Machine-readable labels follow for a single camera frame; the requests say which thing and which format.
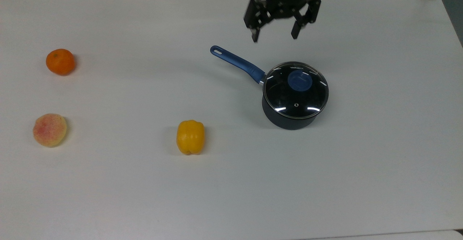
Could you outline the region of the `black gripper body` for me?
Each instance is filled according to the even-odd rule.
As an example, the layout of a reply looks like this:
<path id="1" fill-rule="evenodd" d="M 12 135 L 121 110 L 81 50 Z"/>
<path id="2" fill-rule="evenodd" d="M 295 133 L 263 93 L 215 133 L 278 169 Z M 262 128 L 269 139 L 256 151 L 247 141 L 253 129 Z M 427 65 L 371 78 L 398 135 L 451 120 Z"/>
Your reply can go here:
<path id="1" fill-rule="evenodd" d="M 267 17 L 300 16 L 300 10 L 308 0 L 266 0 Z"/>

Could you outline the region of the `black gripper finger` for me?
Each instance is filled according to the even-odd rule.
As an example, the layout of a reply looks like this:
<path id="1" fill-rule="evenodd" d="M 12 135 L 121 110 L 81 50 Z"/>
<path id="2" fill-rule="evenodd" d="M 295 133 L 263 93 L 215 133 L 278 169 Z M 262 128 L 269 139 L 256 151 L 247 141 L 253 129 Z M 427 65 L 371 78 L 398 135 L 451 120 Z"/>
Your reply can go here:
<path id="1" fill-rule="evenodd" d="M 307 24 L 313 24 L 317 20 L 321 0 L 306 0 L 304 5 L 307 5 L 307 10 L 304 15 L 300 13 L 300 8 L 296 7 L 292 9 L 292 14 L 295 18 L 295 23 L 291 30 L 291 36 L 293 39 L 297 39 L 299 33 Z"/>
<path id="2" fill-rule="evenodd" d="M 243 20 L 251 32 L 253 42 L 257 43 L 261 28 L 271 21 L 265 2 L 263 0 L 250 0 Z"/>

